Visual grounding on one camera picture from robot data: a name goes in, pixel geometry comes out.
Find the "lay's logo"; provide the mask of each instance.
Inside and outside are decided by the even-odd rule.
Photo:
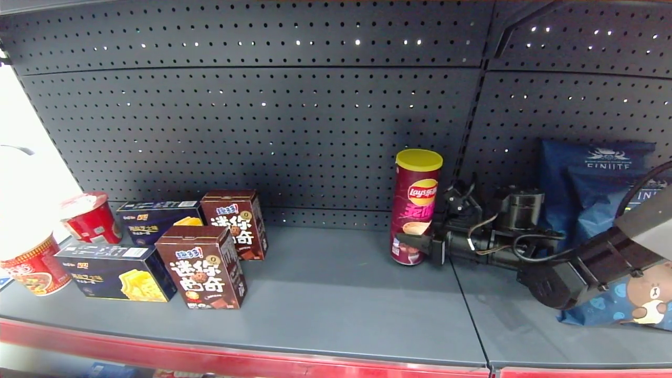
[[[427,206],[434,202],[438,182],[432,178],[426,178],[413,183],[409,187],[408,197],[411,202],[418,206]]]

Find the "blue snack bag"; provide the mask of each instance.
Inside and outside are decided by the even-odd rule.
[[[613,172],[586,167],[568,168],[583,207],[576,225],[575,245],[614,224],[618,204],[646,172],[645,169]],[[672,174],[663,173],[650,180],[637,192],[626,210],[654,196],[669,182],[672,182]],[[628,276],[611,283],[609,291],[588,303],[562,311],[558,319],[582,326],[636,323],[672,330],[672,316],[666,316],[669,309],[672,309],[672,263],[665,260],[644,271],[641,278]]]
[[[644,158],[654,149],[654,143],[645,142],[575,145],[542,140],[539,189],[545,197],[540,226],[566,235],[566,239],[558,243],[558,251],[571,244],[581,210],[567,168],[586,167],[596,172],[644,168]]]

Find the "gray shelf surface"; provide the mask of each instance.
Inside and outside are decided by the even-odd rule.
[[[644,369],[672,367],[669,332],[640,326],[580,327],[556,320],[515,273],[454,263],[467,304],[494,368]]]
[[[267,232],[267,260],[243,263],[249,291],[240,310],[189,310],[179,295],[169,303],[90,299],[74,283],[35,297],[13,283],[0,292],[0,317],[168,342],[486,365],[450,265],[393,262],[386,232]]]

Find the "brown snack box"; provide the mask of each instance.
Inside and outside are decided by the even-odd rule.
[[[247,292],[229,229],[172,226],[155,247],[190,309],[239,309]]]
[[[230,227],[242,260],[263,260],[268,249],[256,190],[211,190],[201,199],[208,224]]]

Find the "red shelf edge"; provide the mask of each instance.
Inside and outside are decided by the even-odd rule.
[[[672,378],[672,369],[534,369],[505,367],[497,378]]]
[[[0,319],[0,341],[114,361],[139,367],[207,372],[238,377],[471,378],[488,377],[487,368],[276,352],[254,352],[108,336]]]

